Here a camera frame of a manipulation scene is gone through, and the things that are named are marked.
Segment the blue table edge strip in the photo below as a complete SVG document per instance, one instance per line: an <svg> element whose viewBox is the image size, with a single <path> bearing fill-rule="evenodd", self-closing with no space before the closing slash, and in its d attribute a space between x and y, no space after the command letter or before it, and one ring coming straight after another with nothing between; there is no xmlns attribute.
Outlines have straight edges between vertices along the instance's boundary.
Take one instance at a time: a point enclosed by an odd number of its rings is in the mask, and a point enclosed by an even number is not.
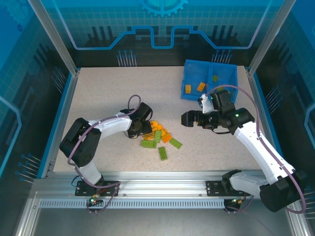
<svg viewBox="0 0 315 236"><path fill-rule="evenodd" d="M273 145L276 151L283 156L283 152L277 137L274 124L272 122L271 114L269 112L265 95L263 93L260 81L256 73L252 76L253 88L255 91L255 100L257 102L262 127L264 128L265 136L268 141Z"/></svg>
<svg viewBox="0 0 315 236"><path fill-rule="evenodd" d="M49 163L49 161L48 161L49 151L51 150L51 147L53 144L53 139L54 139L54 136L56 134L57 126L58 126L58 123L59 123L59 120L61 117L61 113L62 113L62 109L64 107L66 95L68 93L69 86L70 86L72 80L73 80L73 76L71 74L69 74L67 81L66 81L66 84L65 84L65 87L64 87L63 92L62 92L62 96L61 96L59 106L58 106L58 109L57 109L57 112L55 115L55 119L54 119L54 122L53 122L53 125L51 128L51 132L50 132L50 135L49 135L49 138L48 138L45 150L44 150L44 154L43 154L43 157L41 159L39 169L37 171L36 179L41 179L41 178L44 178L44 176L45 176L45 172L46 172L45 166L46 166L46 164Z"/></svg>

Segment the blue two-compartment plastic bin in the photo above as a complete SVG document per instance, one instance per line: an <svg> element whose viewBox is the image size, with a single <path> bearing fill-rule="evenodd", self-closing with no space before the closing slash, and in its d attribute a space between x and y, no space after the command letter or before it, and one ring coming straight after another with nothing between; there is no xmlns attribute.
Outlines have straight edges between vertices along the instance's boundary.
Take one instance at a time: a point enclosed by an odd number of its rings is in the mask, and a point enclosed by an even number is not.
<svg viewBox="0 0 315 236"><path fill-rule="evenodd" d="M213 76L218 76L218 81L213 82ZM206 84L202 92L197 91L200 82ZM191 85L191 94L185 93L185 85ZM202 94L211 91L215 87L224 87L229 91L233 102L236 101L238 90L226 85L238 86L237 66L199 60L186 60L184 66L181 99L197 100Z"/></svg>

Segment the small lit electronics connector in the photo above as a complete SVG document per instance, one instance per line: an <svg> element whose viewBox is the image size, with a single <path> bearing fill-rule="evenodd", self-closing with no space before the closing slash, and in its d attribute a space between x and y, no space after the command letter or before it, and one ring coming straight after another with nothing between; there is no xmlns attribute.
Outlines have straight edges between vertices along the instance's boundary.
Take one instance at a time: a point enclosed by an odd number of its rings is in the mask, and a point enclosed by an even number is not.
<svg viewBox="0 0 315 236"><path fill-rule="evenodd" d="M100 197L99 194L94 194L88 201L88 207L93 207L98 204L101 204L103 200L100 200L99 197Z"/></svg>
<svg viewBox="0 0 315 236"><path fill-rule="evenodd" d="M241 198L236 198L236 199L227 199L224 200L224 205L225 206L230 206L230 205L240 205L244 200L244 197Z"/></svg>

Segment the aluminium front rail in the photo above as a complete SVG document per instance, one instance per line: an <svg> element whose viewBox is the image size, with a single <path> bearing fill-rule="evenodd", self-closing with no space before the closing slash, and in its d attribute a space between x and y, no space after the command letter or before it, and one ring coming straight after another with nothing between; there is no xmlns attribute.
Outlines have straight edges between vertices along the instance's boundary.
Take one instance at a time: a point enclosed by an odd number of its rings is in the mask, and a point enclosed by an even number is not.
<svg viewBox="0 0 315 236"><path fill-rule="evenodd" d="M105 180L118 180L121 187L119 199L197 199L206 198L208 180L221 180L227 171L200 172L102 172ZM52 172L47 178L35 179L30 198L75 198L71 185L74 172Z"/></svg>

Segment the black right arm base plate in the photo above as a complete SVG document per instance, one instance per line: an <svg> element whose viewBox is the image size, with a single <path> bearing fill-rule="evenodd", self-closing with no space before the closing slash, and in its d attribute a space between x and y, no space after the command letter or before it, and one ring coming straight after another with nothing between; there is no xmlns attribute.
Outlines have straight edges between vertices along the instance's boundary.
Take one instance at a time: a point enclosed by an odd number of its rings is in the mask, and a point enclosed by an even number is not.
<svg viewBox="0 0 315 236"><path fill-rule="evenodd" d="M232 197L232 196L250 196L249 193L245 193L239 190L226 190L221 181L209 180L205 182L206 192L208 197Z"/></svg>

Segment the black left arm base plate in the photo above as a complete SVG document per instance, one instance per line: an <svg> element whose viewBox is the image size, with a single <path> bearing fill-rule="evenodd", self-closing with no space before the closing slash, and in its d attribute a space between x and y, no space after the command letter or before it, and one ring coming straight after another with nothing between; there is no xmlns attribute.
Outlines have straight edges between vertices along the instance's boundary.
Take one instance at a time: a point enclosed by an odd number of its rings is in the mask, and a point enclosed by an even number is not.
<svg viewBox="0 0 315 236"><path fill-rule="evenodd" d="M109 188L94 188L83 180L80 180L76 184L75 196L79 197L92 197L95 194L99 194L101 197L110 197L114 194L115 190L117 190L117 186L112 186Z"/></svg>

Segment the aluminium frame post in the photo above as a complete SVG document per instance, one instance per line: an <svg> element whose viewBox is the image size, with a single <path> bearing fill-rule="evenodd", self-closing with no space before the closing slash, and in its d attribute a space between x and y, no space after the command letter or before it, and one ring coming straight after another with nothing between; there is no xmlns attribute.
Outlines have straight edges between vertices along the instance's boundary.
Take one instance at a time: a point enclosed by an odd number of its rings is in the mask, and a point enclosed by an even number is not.
<svg viewBox="0 0 315 236"><path fill-rule="evenodd" d="M253 77L260 63L262 62L264 56L266 55L268 49L273 43L275 37L279 33L283 23L288 17L291 9L293 8L296 0L283 0L281 7L279 8L274 20L272 21L267 33L265 34L262 43L258 47L249 67L248 76Z"/></svg>
<svg viewBox="0 0 315 236"><path fill-rule="evenodd" d="M62 61L65 63L67 69L69 70L72 76L76 76L78 73L77 67L74 61L72 60L72 57L68 49L66 48L60 34L58 33L58 30L56 29L53 21L51 20L43 3L41 2L41 0L28 0L28 3L32 7L38 20L45 29L47 35L49 36L51 42L55 46Z"/></svg>

